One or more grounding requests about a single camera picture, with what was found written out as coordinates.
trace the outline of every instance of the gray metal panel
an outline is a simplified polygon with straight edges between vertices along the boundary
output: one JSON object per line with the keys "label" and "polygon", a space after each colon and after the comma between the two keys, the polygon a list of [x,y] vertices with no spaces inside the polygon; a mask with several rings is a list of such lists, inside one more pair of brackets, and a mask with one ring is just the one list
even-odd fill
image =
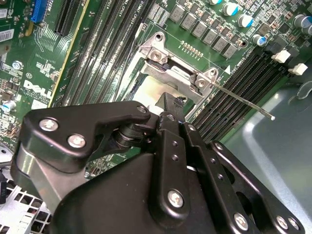
{"label": "gray metal panel", "polygon": [[297,100],[296,93],[277,92],[264,105],[276,120],[256,113],[226,146],[312,234],[312,95]]}

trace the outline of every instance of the screw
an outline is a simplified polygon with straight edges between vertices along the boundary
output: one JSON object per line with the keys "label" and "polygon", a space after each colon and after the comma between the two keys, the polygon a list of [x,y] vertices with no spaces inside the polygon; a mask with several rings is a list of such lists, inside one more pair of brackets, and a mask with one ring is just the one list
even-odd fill
{"label": "screw", "polygon": [[138,106],[137,109],[144,114],[146,113],[146,109],[143,106]]}
{"label": "screw", "polygon": [[223,150],[223,147],[219,143],[216,143],[215,146],[218,150]]}
{"label": "screw", "polygon": [[85,172],[85,173],[84,173],[84,177],[85,177],[85,178],[88,178],[89,176],[90,176],[90,173],[89,173],[89,172]]}
{"label": "screw", "polygon": [[74,148],[82,148],[86,145],[86,141],[82,136],[79,135],[71,135],[67,139],[68,144]]}
{"label": "screw", "polygon": [[59,125],[56,121],[52,119],[44,119],[41,120],[39,123],[39,126],[42,130],[48,131],[48,132],[53,132],[57,128],[59,128]]}
{"label": "screw", "polygon": [[288,229],[288,225],[287,225],[286,221],[285,221],[281,216],[277,216],[277,217],[276,217],[276,220],[277,220],[278,224],[279,224],[283,229],[285,229],[285,230]]}
{"label": "screw", "polygon": [[293,225],[294,228],[299,230],[299,226],[298,226],[297,222],[293,218],[288,218],[288,221]]}
{"label": "screw", "polygon": [[183,198],[182,195],[175,191],[175,190],[170,190],[168,192],[168,200],[176,208],[181,208],[183,206]]}
{"label": "screw", "polygon": [[241,215],[240,213],[235,213],[234,219],[235,219],[236,224],[238,225],[238,227],[241,230],[243,230],[243,231],[248,230],[248,223],[247,223],[247,220],[245,219],[245,217],[243,215]]}
{"label": "screw", "polygon": [[189,124],[189,128],[192,130],[192,131],[196,131],[196,128],[193,127],[192,125]]}
{"label": "screw", "polygon": [[20,61],[14,61],[12,63],[12,67],[15,69],[15,70],[21,70],[23,68],[23,64],[20,62]]}

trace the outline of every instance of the electrolytic capacitor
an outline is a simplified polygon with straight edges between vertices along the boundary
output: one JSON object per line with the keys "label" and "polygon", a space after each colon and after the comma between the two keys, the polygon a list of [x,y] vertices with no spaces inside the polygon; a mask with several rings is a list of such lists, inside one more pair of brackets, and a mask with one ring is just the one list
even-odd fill
{"label": "electrolytic capacitor", "polygon": [[312,36],[312,25],[308,28],[302,28],[301,31],[304,33],[304,34],[307,34],[307,35],[310,35]]}
{"label": "electrolytic capacitor", "polygon": [[293,20],[293,24],[297,28],[309,28],[312,25],[312,17],[297,15]]}
{"label": "electrolytic capacitor", "polygon": [[221,2],[222,2],[222,0],[209,0],[209,4],[211,4],[211,5],[220,4]]}
{"label": "electrolytic capacitor", "polygon": [[258,46],[264,46],[267,42],[267,39],[259,34],[253,36],[253,43],[257,44]]}
{"label": "electrolytic capacitor", "polygon": [[14,110],[16,108],[16,103],[12,100],[10,101],[6,101],[2,106],[1,106],[1,109],[4,111],[4,112],[10,112],[12,110]]}
{"label": "electrolytic capacitor", "polygon": [[238,5],[236,3],[228,2],[223,5],[223,14],[226,16],[236,15],[238,12]]}
{"label": "electrolytic capacitor", "polygon": [[254,22],[254,19],[246,14],[240,15],[237,19],[237,24],[239,27],[248,28],[250,27]]}

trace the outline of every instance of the blue connector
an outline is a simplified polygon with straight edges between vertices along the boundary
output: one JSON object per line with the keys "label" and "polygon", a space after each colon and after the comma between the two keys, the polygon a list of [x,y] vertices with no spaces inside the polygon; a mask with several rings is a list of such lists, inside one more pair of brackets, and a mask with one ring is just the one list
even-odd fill
{"label": "blue connector", "polygon": [[39,23],[43,21],[44,13],[47,8],[48,0],[35,0],[35,9],[31,21]]}

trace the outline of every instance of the motherboard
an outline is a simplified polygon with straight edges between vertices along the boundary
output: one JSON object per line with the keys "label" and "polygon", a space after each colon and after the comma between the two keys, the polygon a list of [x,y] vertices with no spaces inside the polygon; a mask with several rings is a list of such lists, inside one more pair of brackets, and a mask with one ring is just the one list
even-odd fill
{"label": "motherboard", "polygon": [[0,0],[0,141],[14,150],[30,110],[162,92],[205,142],[227,139],[255,111],[209,79],[261,106],[307,69],[311,15],[309,0]]}

